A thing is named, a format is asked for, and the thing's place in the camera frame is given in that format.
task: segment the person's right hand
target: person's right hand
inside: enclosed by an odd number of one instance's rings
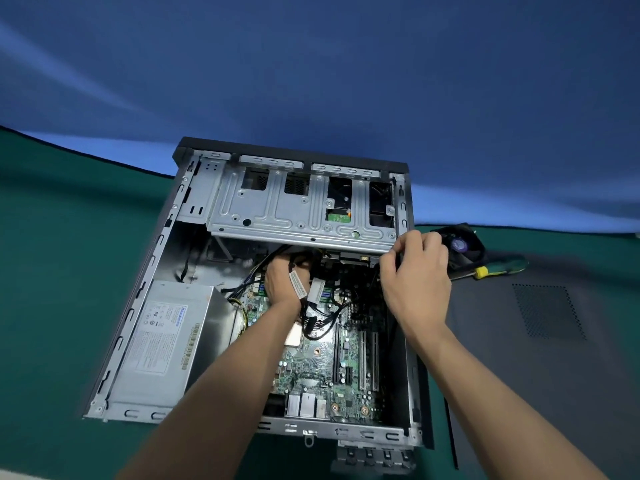
[[[404,252],[400,268],[396,255]],[[449,251],[437,232],[412,230],[380,258],[380,282],[387,306],[409,343],[444,325],[451,294]]]

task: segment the person's left hand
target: person's left hand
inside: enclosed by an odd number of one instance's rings
[[[302,282],[302,286],[305,287],[307,293],[309,293],[309,273],[310,263],[303,262],[297,263],[295,270]],[[267,266],[267,273],[264,281],[264,288],[267,291],[267,296],[271,305],[277,303],[290,303],[291,306],[295,306],[300,309],[300,299],[296,295],[296,291],[293,290],[293,285],[289,279],[289,255],[281,254],[276,256],[273,261]]]

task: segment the forearm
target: forearm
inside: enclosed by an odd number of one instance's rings
[[[489,476],[604,478],[556,428],[508,388],[444,325],[416,349],[447,398]]]
[[[298,313],[295,303],[270,307],[201,375],[119,478],[232,478]]]

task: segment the white label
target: white label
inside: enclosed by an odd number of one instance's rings
[[[314,278],[313,281],[311,281],[311,289],[309,290],[307,301],[315,303],[316,305],[320,304],[320,298],[322,298],[322,291],[324,291],[325,282],[326,281],[318,278]]]
[[[300,277],[296,273],[295,269],[289,273],[289,279],[291,280],[291,284],[293,285],[293,290],[296,291],[296,295],[298,295],[298,298],[302,299],[306,297],[307,290],[305,290],[305,287],[302,286],[302,281],[300,281]]]
[[[164,375],[186,312],[187,305],[147,302],[138,319],[138,327],[124,367]]]

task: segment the barcode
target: barcode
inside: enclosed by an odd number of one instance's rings
[[[196,337],[198,336],[198,330],[200,329],[200,324],[196,323],[191,329],[191,336],[189,337],[189,343],[187,344],[187,349],[184,351],[184,355],[182,356],[182,370],[186,371],[189,361],[191,359],[191,354],[193,353],[193,347],[196,345]]]

